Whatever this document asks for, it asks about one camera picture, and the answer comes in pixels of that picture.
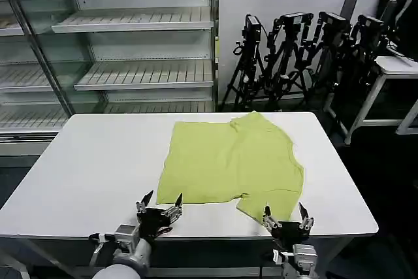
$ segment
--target white table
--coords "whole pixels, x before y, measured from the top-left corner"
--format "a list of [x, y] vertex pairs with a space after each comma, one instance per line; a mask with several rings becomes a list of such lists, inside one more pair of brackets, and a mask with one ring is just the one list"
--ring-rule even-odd
[[[135, 202], [157, 191], [174, 123], [228, 122], [243, 115], [77, 114], [0, 210], [0, 236], [86, 238], [135, 223]], [[264, 116], [295, 143], [295, 157], [305, 172], [300, 202], [315, 218], [311, 236], [349, 239], [376, 233], [377, 223], [315, 115]], [[149, 206], [155, 205], [155, 196]], [[185, 204], [183, 216], [163, 239], [268, 237], [235, 209], [237, 202]], [[300, 220], [297, 208], [292, 218]]]
[[[362, 126], [385, 126], [385, 125], [400, 125], [402, 120], [399, 119], [374, 119], [367, 120], [367, 114], [369, 113], [374, 101], [378, 97], [384, 83], [388, 79], [402, 79], [418, 78], [418, 63], [400, 56], [380, 56], [376, 59], [376, 63], [380, 66], [380, 73], [376, 81], [374, 82], [372, 89], [367, 95], [366, 100], [364, 101], [359, 113], [357, 114], [353, 124], [349, 129], [341, 124], [342, 131], [346, 134], [344, 142], [347, 145], [351, 144], [351, 137], [356, 129]], [[335, 112], [331, 109], [332, 96], [329, 97], [327, 104], [325, 105], [325, 110], [330, 112], [332, 116], [335, 117]], [[418, 105], [416, 105], [415, 115], [418, 111]]]

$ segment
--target black cable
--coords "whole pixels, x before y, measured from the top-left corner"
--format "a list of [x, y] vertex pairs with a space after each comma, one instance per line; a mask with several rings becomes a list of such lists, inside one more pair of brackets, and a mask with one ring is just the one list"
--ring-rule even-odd
[[404, 58], [406, 58], [408, 60], [411, 60], [411, 61], [415, 61], [414, 59], [412, 59], [410, 57], [407, 57], [405, 55], [402, 55], [400, 52], [398, 52], [397, 47], [395, 47], [393, 44], [391, 44], [391, 42], [389, 42], [387, 46], [389, 46], [390, 49], [393, 49], [393, 51], [391, 51], [392, 54], [394, 54], [398, 57], [404, 57]]
[[266, 31], [266, 29], [264, 28], [264, 26], [263, 26], [263, 24], [260, 22], [260, 20], [258, 19], [258, 17], [257, 16], [254, 16], [254, 18], [257, 20], [257, 22], [259, 22], [260, 23], [260, 25], [261, 25], [261, 28], [263, 29], [263, 31], [264, 31], [264, 34], [266, 35], [266, 37], [268, 37], [268, 35], [267, 35], [267, 31]]

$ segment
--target t-shirt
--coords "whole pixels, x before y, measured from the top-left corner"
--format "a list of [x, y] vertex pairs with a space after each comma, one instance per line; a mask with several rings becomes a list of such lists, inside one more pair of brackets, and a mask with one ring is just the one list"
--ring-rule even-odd
[[174, 203], [180, 193], [186, 204], [241, 198], [237, 209], [259, 222], [266, 204], [288, 220], [303, 181], [291, 139], [258, 112], [229, 123], [177, 122], [157, 203]]

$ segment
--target white shelf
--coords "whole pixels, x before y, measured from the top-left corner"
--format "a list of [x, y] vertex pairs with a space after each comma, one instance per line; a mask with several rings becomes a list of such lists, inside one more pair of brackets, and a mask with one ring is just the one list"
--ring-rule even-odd
[[[57, 65], [58, 82], [68, 86], [74, 80], [74, 70], [79, 63], [62, 63]], [[31, 91], [52, 91], [48, 79], [38, 63], [0, 66], [0, 93], [21, 93]]]
[[212, 62], [141, 60], [97, 62], [74, 85], [78, 91], [212, 87]]
[[105, 114], [168, 113], [168, 112], [212, 112], [211, 101], [182, 101], [168, 103], [109, 103]]
[[13, 16], [0, 17], [0, 36], [23, 35], [24, 32]]
[[210, 29], [209, 7], [85, 10], [52, 26], [55, 33]]
[[0, 107], [0, 133], [57, 132], [68, 117], [61, 105]]

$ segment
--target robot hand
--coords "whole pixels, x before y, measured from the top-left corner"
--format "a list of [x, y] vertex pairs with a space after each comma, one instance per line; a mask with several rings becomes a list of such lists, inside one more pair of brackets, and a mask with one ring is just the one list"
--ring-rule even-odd
[[299, 203], [302, 222], [278, 222], [271, 216], [270, 207], [265, 207], [263, 225], [273, 236], [276, 247], [273, 261], [283, 267], [284, 278], [317, 278], [315, 273], [317, 254], [312, 245], [301, 242], [309, 238], [314, 219]]
[[[166, 210], [147, 207], [152, 194], [153, 191], [149, 192], [141, 202], [137, 202], [138, 226], [120, 225], [114, 235], [104, 236], [104, 241], [116, 244], [117, 249], [112, 262], [114, 265], [99, 271], [94, 279], [138, 279], [145, 276], [150, 267], [150, 254], [155, 239], [171, 231], [170, 225], [182, 215], [182, 194], [174, 206]], [[98, 248], [103, 246], [103, 243], [98, 241], [101, 238], [98, 234], [90, 238], [99, 243]], [[96, 259], [97, 256], [93, 254], [91, 260], [95, 262]]]

